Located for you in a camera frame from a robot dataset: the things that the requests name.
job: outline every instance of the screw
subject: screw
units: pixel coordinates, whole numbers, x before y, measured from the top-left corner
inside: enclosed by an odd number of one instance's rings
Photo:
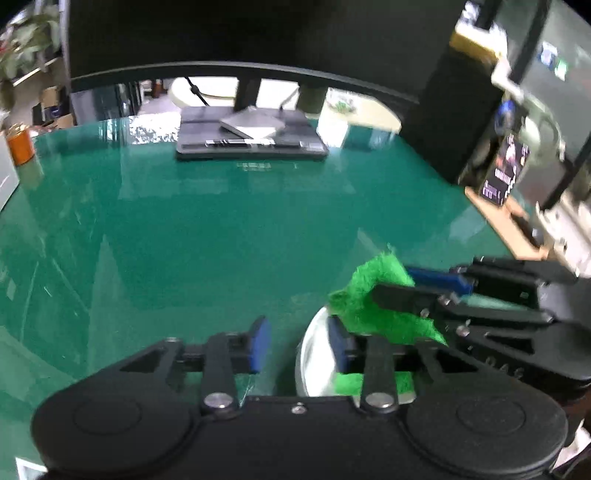
[[[460,325],[458,328],[456,328],[456,333],[460,337],[467,337],[470,335],[470,329],[465,325]]]
[[[298,402],[296,403],[292,408],[291,408],[291,412],[294,415],[303,415],[304,413],[306,413],[308,410],[306,409],[306,407],[304,406],[304,404],[302,402]]]
[[[233,401],[234,399],[230,395],[223,392],[210,393],[207,397],[205,397],[205,400],[203,400],[205,405],[207,405],[209,408],[215,408],[216,410],[228,408],[230,405],[232,405]]]
[[[373,408],[390,408],[394,405],[394,397],[383,392],[370,393],[365,397],[365,401]]]

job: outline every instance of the orange container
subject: orange container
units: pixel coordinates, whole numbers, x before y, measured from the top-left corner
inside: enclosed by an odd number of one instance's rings
[[[27,163],[35,155],[33,142],[26,125],[13,125],[7,131],[6,138],[12,154],[12,161],[16,166]]]

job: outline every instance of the potted plant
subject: potted plant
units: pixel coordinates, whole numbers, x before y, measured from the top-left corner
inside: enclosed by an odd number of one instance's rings
[[[10,111],[15,104],[13,80],[20,69],[35,65],[37,54],[60,44],[60,12],[46,5],[40,13],[8,24],[0,43],[0,107]]]

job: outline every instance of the green table surface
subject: green table surface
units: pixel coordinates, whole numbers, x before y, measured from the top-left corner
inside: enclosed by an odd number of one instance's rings
[[[162,338],[272,324],[241,394],[294,393],[296,347],[329,292],[390,249],[447,268],[509,255],[465,198],[390,132],[325,120],[325,161],[175,160],[179,117],[39,137],[0,213],[0,476],[39,462],[52,392]]]

